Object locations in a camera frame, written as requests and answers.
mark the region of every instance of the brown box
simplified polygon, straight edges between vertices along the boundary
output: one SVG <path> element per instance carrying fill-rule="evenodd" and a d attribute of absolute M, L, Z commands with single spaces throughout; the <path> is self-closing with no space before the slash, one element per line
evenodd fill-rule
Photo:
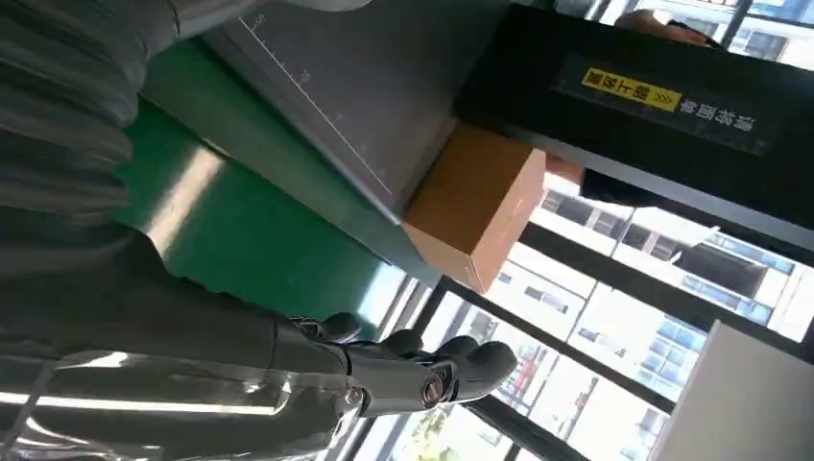
<path fill-rule="evenodd" d="M 461 124 L 407 210 L 403 228 L 430 265 L 486 293 L 542 199 L 545 153 Z"/>

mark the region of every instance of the window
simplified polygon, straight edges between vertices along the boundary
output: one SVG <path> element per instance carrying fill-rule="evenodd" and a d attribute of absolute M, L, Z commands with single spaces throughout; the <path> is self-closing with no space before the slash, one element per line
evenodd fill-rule
<path fill-rule="evenodd" d="M 741 29 L 735 35 L 730 51 L 741 55 L 776 61 L 785 48 L 786 38 Z"/>
<path fill-rule="evenodd" d="M 644 244 L 647 243 L 647 239 L 649 237 L 650 232 L 648 230 L 645 230 L 639 225 L 633 224 L 628 229 L 625 237 L 622 239 L 622 243 L 629 247 L 636 248 L 637 250 L 641 250 L 644 248 Z"/>
<path fill-rule="evenodd" d="M 526 287 L 526 291 L 523 293 L 526 294 L 529 298 L 534 298 L 535 300 L 539 301 L 542 299 L 542 292 L 539 291 L 537 288 L 533 288 L 531 286 Z"/>
<path fill-rule="evenodd" d="M 656 338 L 656 340 L 653 341 L 653 344 L 650 345 L 650 350 L 655 352 L 657 355 L 665 357 L 668 353 L 670 353 L 670 343 L 664 341 L 663 339 Z"/>
<path fill-rule="evenodd" d="M 590 218 L 592 212 L 593 207 L 586 204 L 582 200 L 572 197 L 566 197 L 563 199 L 560 206 L 557 208 L 558 216 L 561 216 L 568 221 L 577 223 L 580 226 L 587 224 L 587 220 Z"/>
<path fill-rule="evenodd" d="M 556 296 L 546 293 L 542 297 L 542 302 L 550 305 L 551 307 L 554 307 L 554 309 L 557 310 L 558 312 L 561 312 L 563 314 L 568 313 L 568 304 L 566 304 Z"/>
<path fill-rule="evenodd" d="M 786 275 L 790 275 L 791 272 L 794 270 L 794 263 L 789 261 L 788 259 L 785 259 L 781 256 L 772 255 L 768 252 L 760 250 L 745 242 L 741 242 L 740 240 L 736 240 L 732 237 L 726 236 L 722 233 L 716 233 L 715 235 L 712 235 L 706 241 L 706 243 L 716 245 L 720 248 L 733 252 L 736 255 L 741 255 L 754 262 L 765 264 Z"/>
<path fill-rule="evenodd" d="M 682 365 L 684 363 L 684 357 L 685 354 L 680 349 L 672 349 L 667 354 L 667 360 L 676 365 Z"/>
<path fill-rule="evenodd" d="M 548 189 L 545 193 L 545 199 L 540 204 L 540 207 L 543 209 L 547 209 L 552 213 L 557 212 L 557 208 L 560 207 L 560 204 L 565 200 L 565 196 L 560 192 L 555 190 Z"/>
<path fill-rule="evenodd" d="M 673 257 L 673 254 L 678 248 L 679 242 L 660 235 L 656 240 L 656 244 L 653 246 L 653 250 L 650 251 L 650 255 L 662 261 L 666 261 Z"/>
<path fill-rule="evenodd" d="M 619 227 L 620 222 L 621 220 L 618 217 L 603 211 L 599 213 L 599 217 L 596 219 L 593 229 L 610 238 L 616 238 L 621 231 Z"/>
<path fill-rule="evenodd" d="M 439 309 L 436 314 L 440 316 L 439 322 L 431 322 L 424 334 L 426 349 L 431 351 L 445 340 L 461 334 L 481 336 L 479 339 L 481 343 L 502 341 L 508 344 L 517 356 L 517 366 L 512 375 L 495 391 L 494 396 L 520 415 L 527 417 L 532 423 L 566 441 L 588 459 L 613 458 L 615 453 L 618 454 L 625 447 L 627 441 L 637 440 L 637 434 L 641 431 L 639 427 L 641 419 L 648 409 L 660 414 L 656 408 L 633 394 L 596 375 L 568 356 L 554 352 L 517 328 L 492 317 L 480 307 L 463 303 L 459 297 L 451 293 L 445 295 L 442 305 L 458 306 L 453 309 L 457 312 L 450 314 L 446 308 L 443 312 Z M 484 316 L 490 317 L 495 325 L 488 336 L 481 335 L 482 329 L 476 326 L 482 323 L 482 320 L 478 319 Z M 658 325 L 654 325 L 654 334 Z M 612 342 L 614 338 L 601 332 L 592 332 L 590 328 L 575 328 L 574 333 L 571 339 L 581 338 L 606 348 L 610 356 L 616 360 L 628 360 L 624 351 L 619 352 L 620 346 Z M 680 391 L 676 389 L 670 390 L 671 395 L 677 396 L 678 392 Z M 626 408 L 626 411 L 620 413 L 619 408 Z M 608 424 L 618 426 L 619 438 L 604 437 L 597 442 L 596 434 L 607 432 Z M 464 425 L 458 425 L 457 430 L 461 433 L 462 442 L 466 444 L 485 447 L 480 445 L 481 442 L 473 440 L 472 436 L 475 433 L 478 433 L 480 440 L 489 444 L 489 447 L 501 448 L 501 444 L 505 443 L 505 437 L 501 437 L 497 432 L 474 430 Z M 651 447 L 641 444 L 635 446 L 645 457 L 650 452 Z M 491 459 L 474 454 L 465 457 L 462 449 L 454 450 L 461 455 L 458 459 Z M 484 450 L 485 453 L 495 452 L 494 448 Z M 395 459 L 407 461 L 418 458 Z"/>
<path fill-rule="evenodd" d="M 355 459 L 502 461 L 512 441 L 462 405 L 383 417 Z"/>

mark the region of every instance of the glass window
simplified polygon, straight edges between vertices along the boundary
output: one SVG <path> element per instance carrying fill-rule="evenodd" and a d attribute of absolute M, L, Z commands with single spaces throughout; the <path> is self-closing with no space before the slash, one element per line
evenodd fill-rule
<path fill-rule="evenodd" d="M 461 405 L 379 420 L 356 459 L 502 461 L 512 446 L 511 440 Z"/>
<path fill-rule="evenodd" d="M 810 267 L 655 207 L 631 208 L 583 199 L 577 184 L 551 178 L 557 177 L 547 174 L 544 180 L 551 190 L 570 194 L 569 201 L 591 206 L 592 211 L 583 212 L 592 216 L 590 226 L 579 226 L 542 208 L 532 216 L 535 224 L 789 338 L 802 340 L 814 317 L 814 304 L 805 301 L 806 293 L 814 292 Z M 606 215 L 615 217 L 610 235 L 616 238 L 608 234 L 612 220 Z M 604 224 L 597 227 L 600 221 Z M 587 298 L 588 293 L 581 294 Z"/>
<path fill-rule="evenodd" d="M 641 250 L 647 243 L 647 239 L 650 238 L 650 234 L 651 233 L 648 230 L 639 225 L 633 224 L 628 229 L 628 232 L 625 233 L 625 238 L 622 239 L 622 243 L 631 248 Z"/>
<path fill-rule="evenodd" d="M 621 220 L 618 217 L 603 211 L 600 212 L 599 217 L 596 219 L 593 229 L 608 237 L 616 238 L 621 231 L 619 228 L 620 222 Z"/>
<path fill-rule="evenodd" d="M 443 303 L 458 306 L 455 309 L 457 312 L 451 318 L 441 318 L 443 321 L 439 325 L 444 329 L 444 334 L 437 335 L 428 330 L 428 334 L 424 335 L 428 350 L 460 334 L 476 336 L 481 342 L 503 341 L 515 351 L 518 365 L 509 379 L 495 391 L 496 397 L 565 440 L 588 459 L 615 459 L 625 448 L 637 450 L 643 456 L 650 452 L 655 439 L 643 437 L 640 425 L 648 410 L 658 413 L 655 408 L 502 321 L 492 318 L 495 327 L 485 336 L 479 326 L 483 322 L 477 319 L 490 315 L 477 306 L 462 303 L 460 298 L 451 294 L 445 296 Z M 656 333 L 658 325 L 660 323 L 654 323 L 650 334 Z M 575 331 L 579 333 L 574 337 L 602 338 L 600 334 L 594 336 L 582 329 Z M 467 440 L 472 439 L 471 433 L 467 435 Z M 488 443 L 502 447 L 503 438 L 499 434 L 479 434 Z M 487 458 L 473 455 L 460 459 Z"/>
<path fill-rule="evenodd" d="M 555 190 L 549 190 L 545 194 L 545 198 L 542 200 L 540 207 L 543 209 L 547 209 L 552 213 L 557 212 L 557 208 L 560 207 L 560 204 L 565 199 L 565 196 Z"/>
<path fill-rule="evenodd" d="M 568 313 L 568 304 L 554 295 L 545 293 L 545 295 L 542 297 L 542 302 L 554 307 L 554 309 L 556 309 L 558 312 L 563 314 Z"/>
<path fill-rule="evenodd" d="M 814 22 L 810 0 L 755 0 L 749 13 L 803 23 Z"/>
<path fill-rule="evenodd" d="M 656 355 L 666 357 L 670 353 L 670 344 L 663 339 L 656 338 L 656 341 L 650 345 L 650 350 L 655 352 Z"/>
<path fill-rule="evenodd" d="M 681 366 L 684 363 L 685 354 L 680 349 L 671 349 L 667 354 L 667 360 Z"/>
<path fill-rule="evenodd" d="M 529 298 L 534 298 L 535 300 L 539 301 L 542 299 L 542 292 L 539 291 L 537 288 L 533 288 L 531 286 L 526 287 L 526 291 L 523 293 L 526 294 Z"/>

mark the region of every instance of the metal surface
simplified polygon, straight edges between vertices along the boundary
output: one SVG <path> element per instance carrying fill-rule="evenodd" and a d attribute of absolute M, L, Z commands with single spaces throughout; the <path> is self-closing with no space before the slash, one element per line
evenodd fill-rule
<path fill-rule="evenodd" d="M 207 40 L 397 223 L 510 4 L 384 0 L 326 14 L 273 3 Z"/>
<path fill-rule="evenodd" d="M 152 104 L 128 135 L 131 201 L 116 219 L 148 233 L 173 274 L 288 316 L 360 309 L 384 264 L 366 248 Z"/>
<path fill-rule="evenodd" d="M 146 202 L 160 200 L 162 187 L 172 186 L 171 182 L 154 181 L 152 169 L 161 178 L 172 175 L 179 168 L 176 162 L 191 158 L 196 145 L 231 160 L 225 163 L 222 175 L 215 177 L 221 181 L 203 195 L 200 203 L 205 205 L 196 206 L 190 214 L 200 219 L 189 222 L 200 224 L 181 228 L 184 238 L 180 241 L 201 239 L 194 250 L 192 243 L 182 245 L 183 255 L 174 264 L 182 265 L 184 271 L 206 272 L 202 281 L 217 279 L 221 286 L 251 285 L 254 298 L 268 297 L 264 304 L 275 308 L 292 306 L 297 309 L 293 315 L 313 308 L 349 309 L 358 303 L 354 299 L 360 283 L 357 280 L 370 277 L 361 256 L 366 252 L 358 244 L 428 285 L 438 282 L 438 270 L 424 262 L 406 233 L 377 211 L 282 115 L 198 39 L 179 43 L 156 57 L 141 95 L 160 109 L 143 105 L 151 113 L 145 114 L 143 109 L 136 121 L 139 128 L 131 129 L 135 141 L 144 139 L 140 143 L 144 147 L 139 149 L 139 143 L 135 146 L 136 164 L 128 168 L 133 171 L 128 181 L 148 196 L 132 195 L 145 209 L 153 206 Z M 171 158 L 173 163 L 166 164 L 164 158 Z M 306 218 L 312 216 L 306 208 L 319 216 Z M 145 219 L 142 208 L 132 209 L 140 214 L 140 226 Z M 309 248 L 309 242 L 320 248 Z M 258 259 L 240 257 L 254 252 L 259 252 Z M 316 260 L 308 262 L 320 252 L 333 255 L 324 258 L 328 265 L 341 260 L 361 265 L 330 269 Z M 203 262 L 210 257 L 224 261 L 224 265 Z M 267 267 L 274 271 L 273 277 L 264 276 Z M 289 277 L 295 277 L 290 285 Z M 314 283 L 324 290 L 301 289 L 299 283 L 305 283 L 307 277 L 319 277 Z M 340 288 L 343 279 L 349 280 L 351 287 L 346 293 Z M 276 298 L 263 288 L 269 280 L 275 282 Z"/>
<path fill-rule="evenodd" d="M 443 297 L 446 295 L 449 286 L 454 283 L 455 281 L 447 277 L 441 278 L 441 281 L 439 281 L 438 285 L 430 294 L 429 299 L 427 299 L 427 302 L 421 308 L 421 313 L 413 324 L 413 330 L 419 334 L 424 334 L 427 330 L 427 326 L 430 325 L 432 318 L 435 316 L 435 313 L 438 312 L 438 307 L 441 305 L 441 301 L 443 301 Z"/>
<path fill-rule="evenodd" d="M 724 32 L 724 37 L 721 38 L 721 46 L 724 49 L 729 49 L 732 45 L 732 40 L 740 31 L 740 26 L 743 25 L 743 20 L 749 13 L 749 8 L 752 7 L 753 0 L 738 0 L 735 13 L 732 15 L 730 23 L 727 24 L 727 30 Z"/>
<path fill-rule="evenodd" d="M 460 296 L 465 301 L 472 303 L 473 305 L 477 306 L 478 308 L 495 317 L 496 319 L 501 320 L 506 324 L 511 325 L 512 327 L 517 328 L 518 330 L 528 334 L 529 336 L 540 341 L 543 345 L 551 348 L 555 352 L 558 352 L 575 361 L 576 363 L 579 363 L 585 368 L 609 380 L 613 384 L 616 384 L 617 386 L 628 391 L 634 396 L 642 399 L 648 404 L 653 405 L 655 408 L 658 408 L 664 413 L 669 414 L 670 412 L 673 411 L 673 408 L 676 406 L 675 403 L 673 403 L 671 400 L 654 391 L 653 389 L 650 389 L 649 387 L 634 380 L 631 377 L 625 376 L 617 372 L 608 365 L 605 365 L 604 363 L 596 360 L 590 355 L 574 348 L 568 343 L 565 343 L 564 341 L 556 338 L 555 336 L 543 331 L 542 328 L 530 324 L 529 322 L 514 315 L 513 313 L 504 309 L 503 307 L 491 302 L 490 300 L 487 300 L 486 298 L 478 295 L 474 291 L 469 290 L 463 285 L 458 283 L 452 283 L 449 287 L 449 291 L 450 293 L 454 293 Z"/>
<path fill-rule="evenodd" d="M 561 35 L 573 39 L 554 39 Z M 648 121 L 644 106 L 631 115 L 605 105 L 612 95 L 570 96 L 556 88 L 573 57 L 628 69 L 654 85 L 737 101 L 754 109 L 755 133 L 761 123 L 779 131 L 753 139 L 762 143 L 756 155 L 696 136 L 688 126 Z M 812 159 L 799 146 L 811 142 L 812 82 L 814 75 L 792 66 L 515 6 L 457 107 L 466 121 L 810 252 L 814 216 L 798 198 L 810 185 L 802 171 Z"/>
<path fill-rule="evenodd" d="M 3 392 L 4 380 L 0 401 L 33 401 L 12 444 L 20 459 L 285 459 L 326 448 L 362 403 L 344 375 L 124 352 L 65 357 L 41 393 Z"/>

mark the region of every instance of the building window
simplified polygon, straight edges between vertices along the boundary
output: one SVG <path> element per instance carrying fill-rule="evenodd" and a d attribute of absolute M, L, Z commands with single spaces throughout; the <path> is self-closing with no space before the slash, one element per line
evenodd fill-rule
<path fill-rule="evenodd" d="M 768 305 L 752 300 L 741 300 L 735 309 L 735 312 L 763 326 L 769 324 L 773 311 Z"/>
<path fill-rule="evenodd" d="M 675 265 L 689 274 L 749 298 L 756 294 L 767 271 L 763 263 L 752 262 L 707 244 L 683 250 Z M 722 303 L 734 307 L 732 301 Z"/>
<path fill-rule="evenodd" d="M 639 225 L 631 224 L 628 232 L 625 233 L 625 238 L 622 239 L 622 243 L 629 247 L 636 248 L 637 250 L 641 250 L 644 248 L 644 244 L 647 242 L 647 238 L 649 236 L 649 230 L 646 230 Z"/>
<path fill-rule="evenodd" d="M 529 298 L 534 298 L 535 300 L 539 301 L 542 299 L 542 292 L 537 288 L 533 288 L 531 286 L 526 287 L 526 291 L 523 293 L 526 294 Z"/>
<path fill-rule="evenodd" d="M 661 434 L 661 430 L 666 423 L 667 417 L 652 408 L 648 408 L 647 411 L 644 412 L 644 417 L 642 417 L 639 427 L 658 436 Z"/>
<path fill-rule="evenodd" d="M 577 223 L 580 226 L 587 224 L 587 220 L 590 218 L 592 212 L 593 206 L 573 197 L 565 197 L 557 208 L 558 216 Z"/>
<path fill-rule="evenodd" d="M 660 235 L 658 240 L 656 240 L 656 245 L 654 245 L 653 250 L 650 252 L 650 256 L 661 259 L 662 261 L 667 261 L 673 257 L 678 248 L 679 242 Z"/>
<path fill-rule="evenodd" d="M 542 301 L 551 307 L 554 307 L 554 309 L 556 309 L 558 312 L 563 314 L 568 313 L 568 304 L 564 303 L 563 300 L 550 293 L 545 293 L 545 296 L 542 297 Z"/>
<path fill-rule="evenodd" d="M 539 207 L 542 209 L 547 209 L 552 213 L 556 213 L 557 208 L 560 207 L 560 204 L 563 202 L 564 199 L 565 196 L 563 194 L 548 189 L 547 192 L 545 193 L 545 199 L 542 201 Z"/>
<path fill-rule="evenodd" d="M 729 250 L 736 255 L 741 255 L 752 261 L 765 264 L 785 275 L 791 274 L 791 272 L 794 270 L 793 262 L 783 259 L 780 256 L 764 252 L 756 247 L 753 247 L 752 245 L 735 240 L 721 233 L 712 235 L 706 240 L 706 243 Z"/>
<path fill-rule="evenodd" d="M 670 352 L 667 354 L 667 361 L 675 363 L 676 365 L 681 366 L 684 363 L 684 358 L 686 357 L 686 353 L 680 349 L 671 349 Z"/>
<path fill-rule="evenodd" d="M 785 45 L 786 38 L 783 36 L 741 29 L 735 35 L 730 51 L 762 60 L 776 61 Z"/>
<path fill-rule="evenodd" d="M 586 338 L 586 340 L 590 342 L 595 342 L 596 338 L 599 337 L 599 333 L 596 331 L 591 331 L 587 328 L 580 328 L 579 333 L 580 336 Z"/>
<path fill-rule="evenodd" d="M 597 218 L 596 223 L 593 225 L 593 229 L 610 238 L 616 238 L 619 236 L 618 233 L 620 228 L 618 225 L 621 221 L 622 220 L 618 217 L 602 211 L 599 214 L 599 218 Z"/>

